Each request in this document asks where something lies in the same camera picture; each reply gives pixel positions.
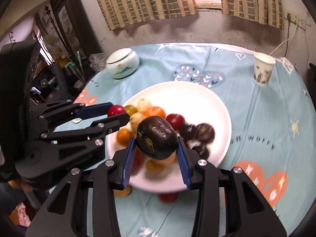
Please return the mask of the operator left hand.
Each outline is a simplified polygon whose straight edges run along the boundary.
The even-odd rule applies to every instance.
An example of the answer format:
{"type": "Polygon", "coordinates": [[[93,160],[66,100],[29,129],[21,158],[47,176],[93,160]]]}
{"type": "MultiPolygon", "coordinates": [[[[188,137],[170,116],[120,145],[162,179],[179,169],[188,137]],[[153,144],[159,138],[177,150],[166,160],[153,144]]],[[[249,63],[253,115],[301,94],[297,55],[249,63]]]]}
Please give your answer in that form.
{"type": "Polygon", "coordinates": [[[30,185],[21,179],[10,180],[8,184],[14,189],[21,189],[25,192],[31,192],[33,190],[30,185]]]}

